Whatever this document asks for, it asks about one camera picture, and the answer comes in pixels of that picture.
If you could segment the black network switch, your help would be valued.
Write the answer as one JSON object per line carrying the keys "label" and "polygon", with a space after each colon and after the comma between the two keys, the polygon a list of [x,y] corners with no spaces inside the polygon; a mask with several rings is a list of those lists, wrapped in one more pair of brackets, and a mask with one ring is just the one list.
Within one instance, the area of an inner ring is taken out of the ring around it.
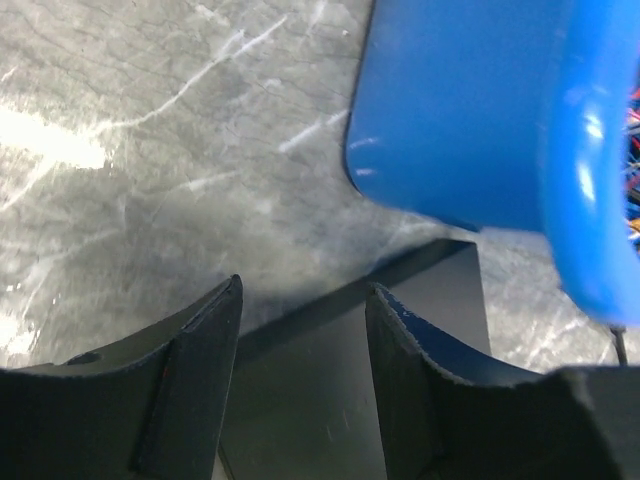
{"label": "black network switch", "polygon": [[477,247],[441,239],[386,262],[239,343],[220,439],[231,479],[382,479],[365,326],[370,283],[490,349]]}

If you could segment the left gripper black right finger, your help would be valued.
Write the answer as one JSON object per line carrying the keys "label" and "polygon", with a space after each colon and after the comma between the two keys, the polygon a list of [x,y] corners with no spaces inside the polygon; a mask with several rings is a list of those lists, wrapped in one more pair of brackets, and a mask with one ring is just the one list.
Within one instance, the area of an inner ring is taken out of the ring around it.
{"label": "left gripper black right finger", "polygon": [[621,479],[596,392],[603,368],[499,361],[373,285],[369,359],[391,479]]}

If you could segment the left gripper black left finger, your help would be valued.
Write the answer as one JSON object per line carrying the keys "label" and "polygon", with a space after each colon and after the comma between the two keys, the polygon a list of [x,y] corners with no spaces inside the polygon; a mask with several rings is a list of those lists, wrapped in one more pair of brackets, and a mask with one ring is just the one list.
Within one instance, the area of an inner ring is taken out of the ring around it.
{"label": "left gripper black left finger", "polygon": [[5,479],[208,479],[239,339],[232,276],[189,307],[61,363],[1,373]]}

